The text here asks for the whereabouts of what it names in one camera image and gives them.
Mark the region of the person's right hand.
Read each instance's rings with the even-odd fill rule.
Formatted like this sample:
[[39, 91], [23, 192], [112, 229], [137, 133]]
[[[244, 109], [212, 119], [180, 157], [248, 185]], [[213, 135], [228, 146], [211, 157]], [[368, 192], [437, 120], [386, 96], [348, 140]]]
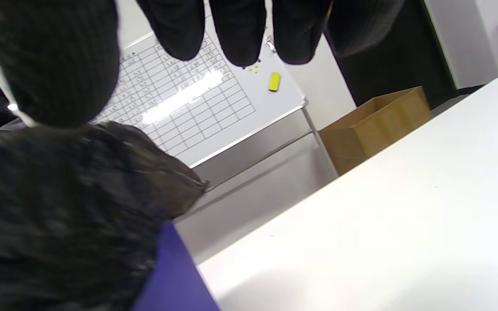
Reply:
[[[136, 0], [165, 52], [181, 61], [200, 51], [205, 0]], [[257, 61], [265, 0], [208, 0], [227, 60]], [[322, 34], [345, 57], [382, 41], [403, 0], [272, 0], [275, 49], [289, 65], [315, 56]], [[18, 109], [36, 123], [76, 128], [93, 120], [119, 72], [115, 0], [0, 0], [0, 68]]]

